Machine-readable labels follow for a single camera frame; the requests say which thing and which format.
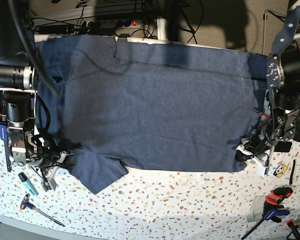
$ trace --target cartoon face sticker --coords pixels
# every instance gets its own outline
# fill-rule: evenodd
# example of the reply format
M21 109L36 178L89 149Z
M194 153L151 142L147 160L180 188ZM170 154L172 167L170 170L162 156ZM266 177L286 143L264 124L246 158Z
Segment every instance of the cartoon face sticker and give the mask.
M280 164L276 170L274 171L273 175L275 175L277 178L281 178L282 175L286 172L286 170L288 169L288 167L284 164Z

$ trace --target electrical outlet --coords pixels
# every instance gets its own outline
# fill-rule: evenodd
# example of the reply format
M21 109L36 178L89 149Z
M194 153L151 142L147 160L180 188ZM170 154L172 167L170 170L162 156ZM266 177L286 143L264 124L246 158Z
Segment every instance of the electrical outlet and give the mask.
M98 20L94 24L98 29L140 29L143 26L141 20L130 19Z

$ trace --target light blue tool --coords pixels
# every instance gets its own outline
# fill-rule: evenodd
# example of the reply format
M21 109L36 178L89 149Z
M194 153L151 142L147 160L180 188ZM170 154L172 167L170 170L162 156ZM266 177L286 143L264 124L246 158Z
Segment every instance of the light blue tool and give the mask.
M38 196L39 193L37 192L37 190L35 189L35 187L32 185L32 183L30 182L30 180L28 179L28 177L23 173L20 172L18 174L21 182L23 183L23 185L25 186L25 188L33 195L33 196Z

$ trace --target blue t-shirt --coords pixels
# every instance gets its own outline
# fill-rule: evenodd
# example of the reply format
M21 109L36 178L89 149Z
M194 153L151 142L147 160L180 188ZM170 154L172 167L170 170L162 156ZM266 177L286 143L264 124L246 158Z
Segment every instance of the blue t-shirt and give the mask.
M49 132L82 145L68 157L75 163L70 173L92 193L127 174L125 166L185 172L246 166L232 147L259 122L266 56L96 35L37 47L61 92L56 98L39 85ZM44 114L36 118L38 127L45 122Z

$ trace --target terrazzo tabletop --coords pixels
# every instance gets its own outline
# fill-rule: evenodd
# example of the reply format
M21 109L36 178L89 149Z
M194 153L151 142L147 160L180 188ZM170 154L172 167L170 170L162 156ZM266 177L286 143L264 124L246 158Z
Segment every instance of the terrazzo tabletop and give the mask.
M239 239L255 222L247 214L255 196L288 186L296 160L294 193L282 204L291 211L282 223L264 222L248 239L286 236L286 221L300 213L300 143L289 153L277 153L271 170L286 165L282 177L257 174L257 167L236 173L176 172L128 168L129 174L93 195L78 179L59 169L56 191L44 192L41 179L27 166L5 169L4 143L0 139L0 216L82 236L109 240ZM35 211L20 210L27 193L18 174L24 172L39 192L30 202L65 224L61 227Z

